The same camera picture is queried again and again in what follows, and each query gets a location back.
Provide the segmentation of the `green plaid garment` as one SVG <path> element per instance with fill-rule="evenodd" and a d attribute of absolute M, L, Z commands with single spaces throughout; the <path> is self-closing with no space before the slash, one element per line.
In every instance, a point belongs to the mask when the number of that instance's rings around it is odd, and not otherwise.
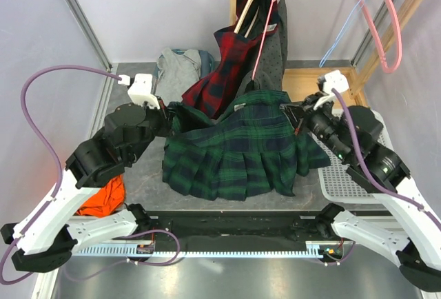
<path fill-rule="evenodd" d="M 170 104 L 163 182 L 205 200 L 245 200 L 271 191 L 293 196 L 297 176 L 331 162 L 310 135 L 295 135 L 280 109 L 289 102 L 286 92 L 255 90 L 236 98 L 217 121 L 183 103 Z"/>

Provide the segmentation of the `black dotted garment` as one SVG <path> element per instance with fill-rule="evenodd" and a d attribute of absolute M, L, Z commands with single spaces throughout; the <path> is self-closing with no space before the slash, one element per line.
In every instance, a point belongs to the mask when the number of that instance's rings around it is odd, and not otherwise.
<path fill-rule="evenodd" d="M 245 66 L 245 75 L 237 90 L 236 97 L 251 90 L 282 90 L 288 53 L 287 6 L 285 0 L 280 0 L 276 5 L 278 6 L 278 23 L 270 23 L 268 26 L 269 32 L 265 36 L 254 77 L 254 87 L 247 88 L 252 81 L 256 54 L 252 55 L 251 64 Z"/>

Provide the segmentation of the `red navy plaid skirt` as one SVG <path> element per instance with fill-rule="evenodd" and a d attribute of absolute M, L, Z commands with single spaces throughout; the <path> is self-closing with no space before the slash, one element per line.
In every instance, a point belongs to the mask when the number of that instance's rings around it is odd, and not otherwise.
<path fill-rule="evenodd" d="M 247 0 L 236 0 L 236 20 Z M 246 23 L 254 16 L 260 6 L 258 18 L 247 38 L 243 32 L 234 33 L 233 25 L 214 33 L 219 46 L 220 63 L 218 67 L 193 84 L 182 95 L 185 105 L 194 107 L 212 119 L 217 119 L 235 99 L 237 90 L 245 75 L 245 66 L 251 64 L 251 57 L 258 54 L 271 0 L 255 0 L 248 12 Z M 278 6 L 273 10 L 269 23 L 278 23 Z"/>

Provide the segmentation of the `beige wooden hanger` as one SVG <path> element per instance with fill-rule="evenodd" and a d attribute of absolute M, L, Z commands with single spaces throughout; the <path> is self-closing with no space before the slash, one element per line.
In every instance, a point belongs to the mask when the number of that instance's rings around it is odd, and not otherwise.
<path fill-rule="evenodd" d="M 243 9 L 236 20 L 236 24 L 234 28 L 235 34 L 239 34 L 240 32 L 243 32 L 243 36 L 247 38 L 251 33 L 252 28 L 258 18 L 258 13 L 260 10 L 260 6 L 257 6 L 257 9 L 255 10 L 254 16 L 252 17 L 251 21 L 249 23 L 246 23 L 248 12 L 250 11 L 254 1 L 255 0 L 247 0 L 245 2 L 245 5 L 243 6 Z"/>

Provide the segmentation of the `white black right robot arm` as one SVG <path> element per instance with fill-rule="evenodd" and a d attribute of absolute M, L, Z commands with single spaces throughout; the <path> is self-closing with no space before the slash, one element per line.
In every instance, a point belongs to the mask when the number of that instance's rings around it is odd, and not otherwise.
<path fill-rule="evenodd" d="M 421 195 L 402 159 L 379 142 L 383 124 L 367 107 L 345 106 L 332 113 L 333 102 L 319 95 L 280 109 L 295 134 L 310 132 L 347 166 L 351 180 L 387 208 L 405 234 L 394 234 L 330 204 L 316 221 L 316 233 L 329 240 L 349 239 L 391 261 L 418 289 L 440 291 L 440 218 Z"/>

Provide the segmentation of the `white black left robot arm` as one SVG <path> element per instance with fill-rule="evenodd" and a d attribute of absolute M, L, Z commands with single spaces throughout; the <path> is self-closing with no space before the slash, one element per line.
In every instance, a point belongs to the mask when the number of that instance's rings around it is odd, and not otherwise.
<path fill-rule="evenodd" d="M 170 130 L 170 113 L 154 95 L 139 105 L 120 105 L 108 114 L 104 126 L 67 159 L 60 185 L 25 220 L 1 228 L 3 241 L 17 248 L 12 255 L 14 268 L 46 273 L 87 247 L 117 238 L 149 236 L 150 217 L 140 204 L 77 225 L 69 220 L 85 201 L 133 166 L 157 136 L 164 137 Z"/>

